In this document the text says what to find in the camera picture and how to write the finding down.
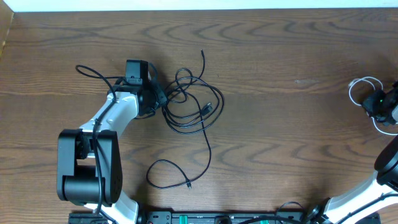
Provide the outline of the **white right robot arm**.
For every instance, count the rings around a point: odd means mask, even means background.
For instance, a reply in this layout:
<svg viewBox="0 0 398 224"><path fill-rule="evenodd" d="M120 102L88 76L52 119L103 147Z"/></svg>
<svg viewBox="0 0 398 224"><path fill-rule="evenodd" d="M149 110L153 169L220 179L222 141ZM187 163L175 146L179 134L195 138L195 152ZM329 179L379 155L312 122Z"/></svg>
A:
<svg viewBox="0 0 398 224"><path fill-rule="evenodd" d="M397 88L378 90L361 106L381 123L397 122ZM397 203L397 138L382 150L374 163L374 172L347 193L330 198L320 218L322 223L357 223L378 210Z"/></svg>

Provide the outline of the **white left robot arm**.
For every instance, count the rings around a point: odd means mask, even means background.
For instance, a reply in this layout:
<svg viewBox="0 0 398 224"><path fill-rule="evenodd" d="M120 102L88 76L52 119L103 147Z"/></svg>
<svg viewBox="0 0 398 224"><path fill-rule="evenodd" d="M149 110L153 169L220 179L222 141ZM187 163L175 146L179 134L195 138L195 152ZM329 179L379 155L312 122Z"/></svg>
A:
<svg viewBox="0 0 398 224"><path fill-rule="evenodd" d="M89 222L144 223L139 204L122 190L119 138L137 116L153 114L167 99L157 82L114 85L105 104L78 129L58 136L57 195L84 206Z"/></svg>

